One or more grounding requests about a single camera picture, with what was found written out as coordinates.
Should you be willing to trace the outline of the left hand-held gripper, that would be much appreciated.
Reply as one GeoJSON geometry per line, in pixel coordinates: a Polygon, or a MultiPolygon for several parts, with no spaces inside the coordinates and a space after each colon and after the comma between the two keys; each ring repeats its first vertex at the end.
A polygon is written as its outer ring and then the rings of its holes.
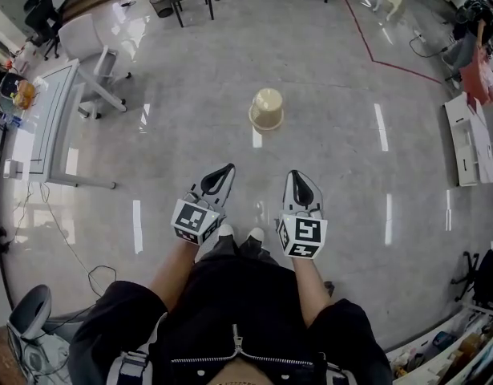
{"type": "Polygon", "coordinates": [[[203,245],[211,237],[226,218],[224,205],[235,174],[233,163],[212,166],[177,200],[171,226],[178,238],[203,245]]]}

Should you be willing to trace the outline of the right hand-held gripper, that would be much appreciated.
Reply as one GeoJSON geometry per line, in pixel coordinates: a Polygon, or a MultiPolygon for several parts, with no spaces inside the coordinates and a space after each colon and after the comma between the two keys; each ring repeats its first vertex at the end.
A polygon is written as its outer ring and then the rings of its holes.
{"type": "Polygon", "coordinates": [[[328,221],[323,216],[323,196],[303,172],[291,170],[285,179],[283,211],[307,217],[281,214],[277,235],[286,257],[313,260],[325,246],[328,221]]]}

